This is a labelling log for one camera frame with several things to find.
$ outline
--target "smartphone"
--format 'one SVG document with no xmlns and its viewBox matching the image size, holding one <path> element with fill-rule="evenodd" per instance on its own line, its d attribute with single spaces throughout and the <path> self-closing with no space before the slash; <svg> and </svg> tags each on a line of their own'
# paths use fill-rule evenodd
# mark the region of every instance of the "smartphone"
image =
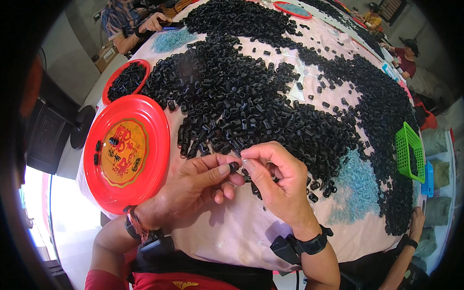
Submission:
<svg viewBox="0 0 464 290">
<path fill-rule="evenodd" d="M 185 26 L 183 22 L 163 22 L 160 24 L 163 29 L 179 29 Z"/>
</svg>

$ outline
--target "person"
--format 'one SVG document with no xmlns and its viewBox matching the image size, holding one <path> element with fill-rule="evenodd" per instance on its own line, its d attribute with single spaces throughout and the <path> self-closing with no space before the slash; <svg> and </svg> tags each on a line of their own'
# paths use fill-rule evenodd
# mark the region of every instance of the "person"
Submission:
<svg viewBox="0 0 464 290">
<path fill-rule="evenodd" d="M 172 19 L 152 8 L 134 7 L 136 0 L 110 0 L 101 12 L 102 25 L 120 54 L 134 53 L 153 34 L 162 28 L 160 22 Z"/>
<path fill-rule="evenodd" d="M 275 141 L 254 145 L 241 155 L 242 159 L 213 154 L 187 160 L 156 196 L 135 207 L 134 216 L 142 227 L 156 230 L 173 220 L 188 219 L 208 202 L 221 204 L 225 199 L 233 199 L 233 185 L 244 184 L 243 176 L 231 174 L 228 164 L 235 161 L 250 174 L 261 192 L 264 206 L 292 228 L 295 238 L 309 241 L 322 233 L 306 197 L 304 163 Z M 275 183 L 272 176 L 279 178 L 279 182 Z M 124 289 L 123 254 L 141 244 L 140 239 L 133 238 L 126 230 L 124 224 L 128 219 L 129 215 L 123 215 L 108 222 L 95 237 L 86 290 Z M 303 252 L 300 259 L 308 278 L 306 289 L 339 288 L 340 272 L 330 243 L 316 254 Z M 150 260 L 142 257 L 140 246 L 132 277 L 134 290 L 177 290 L 187 286 L 192 290 L 273 287 L 270 270 L 200 261 L 181 251 Z"/>
<path fill-rule="evenodd" d="M 416 73 L 416 62 L 414 57 L 419 56 L 419 48 L 414 39 L 400 38 L 400 40 L 404 44 L 404 48 L 393 47 L 386 43 L 380 43 L 380 46 L 396 54 L 392 64 L 402 77 L 404 79 L 408 77 L 412 78 Z"/>
<path fill-rule="evenodd" d="M 379 5 L 377 5 L 377 3 L 371 2 L 369 3 L 369 12 L 363 16 L 359 15 L 357 11 L 354 11 L 353 13 L 356 18 L 361 20 L 367 26 L 367 29 L 371 33 L 375 33 L 379 31 L 380 24 L 382 23 L 382 18 L 380 18 L 379 12 Z"/>
<path fill-rule="evenodd" d="M 340 272 L 353 281 L 361 281 L 363 289 L 395 290 L 422 289 L 427 274 L 411 263 L 416 250 L 425 215 L 420 207 L 415 207 L 412 213 L 409 235 L 404 235 L 395 249 L 388 252 L 373 253 L 356 261 L 340 263 Z M 409 278 L 407 272 L 414 273 L 412 281 L 403 282 Z M 350 289 L 344 280 L 340 289 Z"/>
</svg>

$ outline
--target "cap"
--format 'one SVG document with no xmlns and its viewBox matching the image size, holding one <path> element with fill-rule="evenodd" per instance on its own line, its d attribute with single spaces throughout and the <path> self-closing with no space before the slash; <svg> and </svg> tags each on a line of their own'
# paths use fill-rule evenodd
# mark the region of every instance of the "cap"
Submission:
<svg viewBox="0 0 464 290">
<path fill-rule="evenodd" d="M 416 57 L 419 56 L 419 48 L 417 47 L 417 42 L 414 39 L 404 39 L 400 37 L 401 42 L 409 47 L 413 52 Z"/>
<path fill-rule="evenodd" d="M 369 3 L 369 9 L 372 9 L 374 13 L 379 13 L 380 11 L 379 5 L 377 5 L 377 3 L 374 2 Z"/>
</svg>

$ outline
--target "red plastic tray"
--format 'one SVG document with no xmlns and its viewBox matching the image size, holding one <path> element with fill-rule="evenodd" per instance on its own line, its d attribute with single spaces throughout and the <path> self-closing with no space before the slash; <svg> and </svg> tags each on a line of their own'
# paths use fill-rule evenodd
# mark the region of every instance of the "red plastic tray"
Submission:
<svg viewBox="0 0 464 290">
<path fill-rule="evenodd" d="M 119 140 L 109 144 L 110 137 Z M 97 141 L 101 150 L 95 151 Z M 97 203 L 114 214 L 156 195 L 165 182 L 170 150 L 161 107 L 142 95 L 112 102 L 94 121 L 84 147 L 84 173 Z M 94 165 L 98 154 L 98 165 Z"/>
<path fill-rule="evenodd" d="M 313 18 L 313 15 L 312 15 L 311 13 L 309 13 L 309 12 L 308 12 L 309 16 L 299 15 L 299 14 L 296 14 L 296 13 L 294 13 L 294 12 L 285 10 L 285 9 L 283 9 L 282 7 L 279 7 L 279 4 L 291 4 L 291 3 L 283 2 L 283 1 L 276 1 L 276 2 L 274 2 L 274 7 L 275 7 L 277 10 L 283 11 L 283 12 L 285 12 L 285 13 L 288 13 L 288 14 L 290 14 L 290 15 L 293 15 L 293 16 L 295 16 L 295 17 L 298 17 L 298 18 L 301 18 L 301 19 L 305 19 L 305 20 L 309 20 L 309 19 Z"/>
<path fill-rule="evenodd" d="M 358 23 L 362 27 L 367 28 L 367 26 L 361 20 L 357 19 L 356 17 L 353 17 L 353 20 L 356 21 L 356 23 Z"/>
<path fill-rule="evenodd" d="M 346 5 L 345 5 L 345 4 L 343 4 L 343 3 L 341 3 L 340 1 L 338 1 L 338 0 L 334 0 L 334 2 L 336 2 L 336 3 L 338 3 L 338 4 L 342 5 L 343 7 L 345 7 L 345 8 L 346 8 Z"/>
<path fill-rule="evenodd" d="M 108 90 L 110 89 L 114 80 L 121 74 L 123 70 L 129 67 L 131 63 L 139 63 L 147 68 L 147 73 L 145 74 L 145 77 L 143 78 L 142 82 L 137 87 L 137 89 L 131 93 L 131 95 L 138 93 L 142 89 L 143 85 L 145 84 L 145 81 L 147 80 L 153 68 L 151 67 L 150 63 L 146 61 L 145 59 L 134 59 L 134 60 L 128 61 L 125 64 L 123 64 L 120 68 L 118 68 L 115 72 L 113 72 L 111 77 L 106 82 L 105 87 L 103 88 L 103 94 L 102 94 L 102 100 L 105 106 L 108 106 L 111 103 L 110 100 L 108 99 Z"/>
</svg>

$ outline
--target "yellow shirt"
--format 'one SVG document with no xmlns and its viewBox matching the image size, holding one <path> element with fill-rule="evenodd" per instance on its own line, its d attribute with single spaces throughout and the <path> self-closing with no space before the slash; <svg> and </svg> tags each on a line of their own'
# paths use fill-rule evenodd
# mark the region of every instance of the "yellow shirt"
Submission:
<svg viewBox="0 0 464 290">
<path fill-rule="evenodd" d="M 375 16 L 371 16 L 371 13 L 370 13 L 370 12 L 367 12 L 366 14 L 364 14 L 364 15 L 363 15 L 363 18 L 364 18 L 367 22 L 369 22 L 371 25 L 372 25 L 372 24 L 377 25 L 376 30 L 379 29 L 380 24 L 382 23 L 382 18 L 380 18 L 380 17 L 375 17 Z"/>
</svg>

